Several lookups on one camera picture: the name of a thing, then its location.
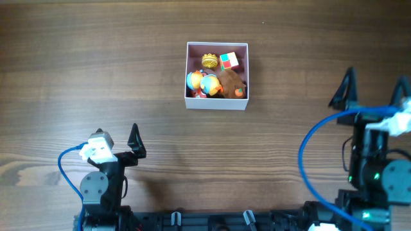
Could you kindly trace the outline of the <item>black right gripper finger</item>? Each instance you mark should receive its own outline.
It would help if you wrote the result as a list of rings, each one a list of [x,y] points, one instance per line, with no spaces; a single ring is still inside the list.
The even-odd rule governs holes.
[[[397,80],[389,105],[398,106],[402,97],[410,97],[410,81],[407,76],[400,76]]]
[[[348,110],[357,105],[356,71],[354,67],[349,67],[339,88],[331,98],[328,107],[332,107],[335,110]]]

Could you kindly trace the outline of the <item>red toy car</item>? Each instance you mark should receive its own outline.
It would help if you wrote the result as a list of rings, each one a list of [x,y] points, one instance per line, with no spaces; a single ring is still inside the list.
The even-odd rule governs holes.
[[[207,94],[203,93],[201,88],[190,90],[190,92],[193,98],[207,98]]]

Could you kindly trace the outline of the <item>yellow duck toy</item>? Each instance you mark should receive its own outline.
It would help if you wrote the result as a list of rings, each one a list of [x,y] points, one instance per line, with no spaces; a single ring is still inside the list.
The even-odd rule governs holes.
[[[218,94],[219,90],[222,89],[216,75],[208,74],[203,70],[188,73],[186,76],[186,85],[190,90],[201,88],[202,92],[207,94],[207,97]]]

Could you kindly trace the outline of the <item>yellow round toy cap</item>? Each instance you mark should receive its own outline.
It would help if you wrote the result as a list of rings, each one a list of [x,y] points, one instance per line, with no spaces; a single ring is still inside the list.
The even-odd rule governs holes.
[[[204,54],[202,57],[202,66],[208,69],[212,69],[218,66],[218,58],[214,54]]]

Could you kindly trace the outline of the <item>brown plush toy with carrot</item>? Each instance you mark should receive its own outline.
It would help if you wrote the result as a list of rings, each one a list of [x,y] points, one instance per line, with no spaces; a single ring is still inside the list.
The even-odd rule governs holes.
[[[226,99],[243,99],[246,96],[247,85],[240,78],[239,74],[230,69],[223,70],[217,75],[222,87],[219,95]]]

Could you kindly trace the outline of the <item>colourful puzzle cube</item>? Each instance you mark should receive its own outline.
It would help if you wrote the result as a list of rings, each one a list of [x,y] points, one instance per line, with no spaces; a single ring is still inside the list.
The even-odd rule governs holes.
[[[237,69],[239,62],[235,52],[220,55],[220,69]]]

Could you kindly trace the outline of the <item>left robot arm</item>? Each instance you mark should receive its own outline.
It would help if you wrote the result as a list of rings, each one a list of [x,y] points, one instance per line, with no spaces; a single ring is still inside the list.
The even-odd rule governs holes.
[[[132,125],[127,142],[129,151],[113,153],[113,145],[110,134],[98,129],[80,149],[80,156],[97,168],[80,184],[83,196],[83,214],[78,218],[80,230],[143,229],[130,206],[121,204],[128,191],[125,168],[138,165],[138,160],[146,157],[138,125]]]

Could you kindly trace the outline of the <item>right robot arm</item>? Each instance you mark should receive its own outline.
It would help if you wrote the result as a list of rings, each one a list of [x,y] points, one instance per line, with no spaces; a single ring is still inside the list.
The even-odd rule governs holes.
[[[399,78],[387,106],[363,107],[358,104],[356,72],[350,67],[329,106],[337,113],[318,122],[299,148],[299,171],[316,200],[300,209],[298,227],[390,230],[392,206],[410,205],[410,152],[388,145],[390,137],[410,132],[410,82],[406,76]],[[328,202],[308,180],[303,154],[312,135],[332,120],[353,127],[350,162],[343,165],[353,189],[339,190],[335,201]]]

